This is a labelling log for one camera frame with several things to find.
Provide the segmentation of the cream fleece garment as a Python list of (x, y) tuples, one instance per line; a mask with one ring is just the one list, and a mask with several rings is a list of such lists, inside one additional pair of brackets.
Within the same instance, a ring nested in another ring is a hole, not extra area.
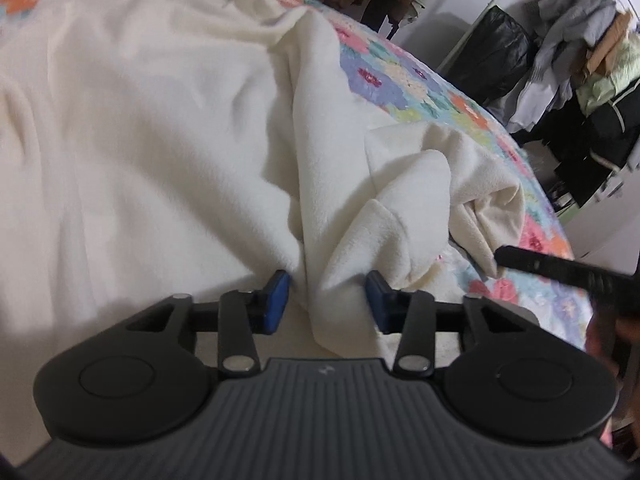
[(443, 300), (450, 244), (488, 276), (521, 238), (504, 163), (349, 89), (319, 12), (277, 0), (41, 0), (1, 43), (1, 451), (46, 442), (48, 359), (175, 292), (275, 270), (265, 356), (390, 356), (360, 281)]

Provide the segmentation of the floral quilted bedspread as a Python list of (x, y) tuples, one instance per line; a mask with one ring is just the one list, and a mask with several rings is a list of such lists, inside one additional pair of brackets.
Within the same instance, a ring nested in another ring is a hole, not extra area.
[[(39, 0), (1, 0), (1, 29), (20, 26)], [(341, 41), (341, 66), (352, 92), (385, 110), (398, 122), (427, 120), (466, 132), (504, 161), (523, 185), (526, 203), (524, 247), (568, 258), (570, 244), (524, 153), (498, 122), (412, 54), (367, 32), (354, 20), (314, 0), (277, 0), (284, 6), (310, 6), (323, 13)], [(591, 314), (587, 296), (577, 289), (514, 271), (485, 278), (466, 253), (449, 246), (436, 270), (456, 281), (462, 292), (478, 292), (532, 311), (543, 328), (582, 346)]]

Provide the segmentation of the pile of clothes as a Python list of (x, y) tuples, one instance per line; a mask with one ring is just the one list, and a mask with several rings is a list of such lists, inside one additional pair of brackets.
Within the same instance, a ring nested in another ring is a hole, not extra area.
[(565, 194), (585, 205), (639, 147), (639, 34), (614, 0), (535, 0), (537, 51), (488, 110), (524, 146), (548, 146)]

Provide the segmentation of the black bag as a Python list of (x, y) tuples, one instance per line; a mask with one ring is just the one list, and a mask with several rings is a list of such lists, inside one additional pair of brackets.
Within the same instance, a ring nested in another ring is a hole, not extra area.
[(533, 64), (535, 46), (526, 29), (498, 6), (487, 10), (446, 79), (480, 105), (508, 94)]

